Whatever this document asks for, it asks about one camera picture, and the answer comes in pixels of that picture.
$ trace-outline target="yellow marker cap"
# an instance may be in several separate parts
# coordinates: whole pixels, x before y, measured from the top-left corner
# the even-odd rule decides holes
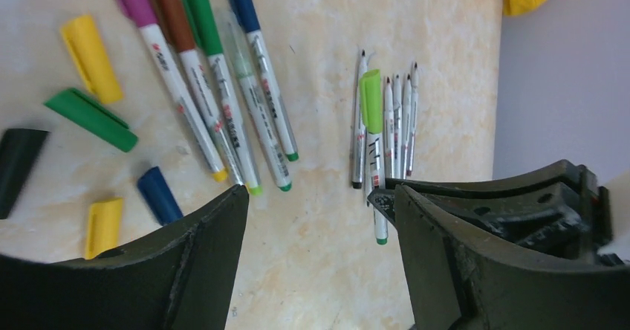
[[[225,171],[225,169],[221,170],[220,172],[216,172],[214,174],[212,174],[213,178],[215,179],[216,182],[220,183],[223,180],[227,179],[227,172]]]
[[[85,240],[85,259],[93,259],[106,250],[118,246],[118,233],[122,218],[122,198],[113,198],[90,206],[88,236]]]
[[[105,45],[90,15],[70,20],[60,29],[65,46],[74,61],[85,87],[96,94],[101,103],[113,103],[123,98]]]

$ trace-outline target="green marker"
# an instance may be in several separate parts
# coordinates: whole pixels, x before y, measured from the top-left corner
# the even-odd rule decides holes
[[[385,188],[383,168],[383,96],[380,90],[380,71],[370,70],[359,80],[361,93],[361,115],[367,131],[367,162],[370,164],[370,180],[373,188]],[[387,243],[387,220],[374,209],[374,236],[379,245]]]
[[[247,137],[241,109],[238,107],[232,77],[223,54],[223,46],[221,45],[221,39],[219,39],[210,0],[182,0],[182,2],[184,3],[195,41],[206,54],[218,83],[218,90],[221,92],[221,107],[227,130],[230,133],[232,146],[238,156],[245,184],[250,194],[260,195],[262,186],[258,168],[256,167],[256,160],[252,154],[250,139]]]

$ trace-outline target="white pen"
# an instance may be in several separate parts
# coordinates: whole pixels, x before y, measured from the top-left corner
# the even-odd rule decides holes
[[[285,155],[278,143],[276,134],[271,126],[271,119],[264,105],[262,90],[256,81],[256,75],[250,62],[247,43],[243,32],[238,26],[236,16],[232,12],[224,12],[217,21],[221,25],[219,33],[221,41],[224,43],[232,67],[241,86],[247,110],[252,117],[254,126],[258,133],[262,151],[267,164],[276,182],[276,186],[282,191],[291,189],[291,178],[285,162]]]
[[[385,188],[383,167],[383,94],[381,93],[380,71],[371,70],[361,77],[361,112],[367,131],[367,149],[370,160],[370,181],[374,188]],[[372,207],[374,214],[374,237],[379,245],[387,243],[387,219]]]
[[[387,178],[394,177],[395,160],[394,160],[394,103],[392,84],[387,77],[385,83],[385,109],[383,111],[383,119],[385,120],[385,175]]]
[[[149,0],[118,0],[121,10],[135,22],[144,38],[147,48],[151,53],[151,58],[155,62],[166,87],[169,89],[173,100],[177,104],[177,110],[182,113],[192,132],[195,134],[197,143],[208,163],[212,176],[216,181],[223,181],[227,178],[223,162],[212,143],[204,121],[201,119],[195,103],[189,95],[186,83],[182,78],[177,65],[171,55],[166,39],[162,34],[158,20],[151,8]]]
[[[253,157],[243,114],[238,106],[230,70],[227,68],[227,61],[216,28],[215,18],[212,14],[210,0],[182,1],[186,7],[188,20],[191,22],[191,28],[195,32],[195,38],[198,40],[197,44],[206,54],[210,63],[210,70],[212,70],[216,79],[221,95],[225,124],[230,134],[232,146],[238,156],[247,189],[251,195],[260,195],[262,193],[262,185],[260,184],[256,159]]]
[[[230,0],[230,4],[236,15],[238,15],[238,22],[245,30],[247,40],[258,60],[264,95],[267,98],[273,122],[276,125],[276,130],[280,136],[287,159],[289,161],[297,161],[299,158],[297,144],[289,123],[285,104],[280,95],[280,87],[278,86],[276,75],[273,73],[271,58],[262,37],[254,3],[252,0]]]
[[[407,80],[405,81],[405,90],[403,91],[403,126],[401,128],[402,132],[400,135],[402,139],[400,143],[402,144],[402,155],[400,156],[400,178],[407,179],[406,170],[407,170],[407,161],[409,160],[409,132],[411,131],[410,123],[412,116],[412,78],[411,75],[407,75]]]
[[[415,150],[415,134],[418,130],[418,105],[420,103],[420,93],[418,84],[420,83],[420,74],[418,73],[418,63],[414,63],[414,71],[412,72],[412,115],[409,122],[409,160],[407,161],[406,177],[412,176],[413,159]]]
[[[394,176],[400,179],[400,171],[402,170],[402,127],[403,127],[403,86],[400,84],[400,77],[396,75],[394,78]]]
[[[164,31],[178,52],[189,86],[197,101],[197,107],[206,123],[210,137],[214,141],[223,161],[227,164],[230,179],[234,184],[244,185],[236,152],[227,137],[221,113],[217,106],[210,85],[201,65],[192,35],[186,11],[181,0],[154,0],[155,7],[161,12]]]
[[[357,74],[357,94],[354,97],[354,143],[352,148],[352,187],[360,189],[364,179],[364,164],[366,163],[366,125],[361,119],[361,93],[359,80],[368,72],[366,51],[361,51],[359,70]]]

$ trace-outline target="table surface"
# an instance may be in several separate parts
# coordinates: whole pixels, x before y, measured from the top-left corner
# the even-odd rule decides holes
[[[357,54],[371,68],[422,69],[413,178],[492,173],[501,0],[254,0],[299,145],[293,189],[270,178],[252,197],[228,329],[407,329],[413,315],[395,230],[374,240],[371,210],[349,186]],[[226,0],[212,0],[215,8]],[[185,214],[228,188],[201,163],[142,40],[114,0],[0,0],[0,127],[51,131],[8,220],[0,252],[55,262],[82,256],[87,210],[124,197],[120,244],[159,225],[134,183],[158,165]],[[139,136],[119,152],[42,103],[82,80],[59,27],[91,13],[125,99],[111,109]],[[254,135],[247,121],[250,135]]]

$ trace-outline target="green marker cap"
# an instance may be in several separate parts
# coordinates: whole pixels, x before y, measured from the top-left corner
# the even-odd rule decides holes
[[[219,39],[212,14],[210,0],[181,0],[188,16],[188,22],[192,28],[197,45],[201,47],[206,56],[222,54],[223,46]]]
[[[287,192],[289,190],[291,190],[291,183],[284,185],[283,187],[280,187],[280,190]]]
[[[368,133],[377,135],[383,131],[383,97],[380,92],[380,70],[370,70],[359,80],[361,115]]]
[[[138,137],[129,131],[129,124],[76,88],[59,92],[46,101],[44,106],[123,152],[132,150],[138,141]]]

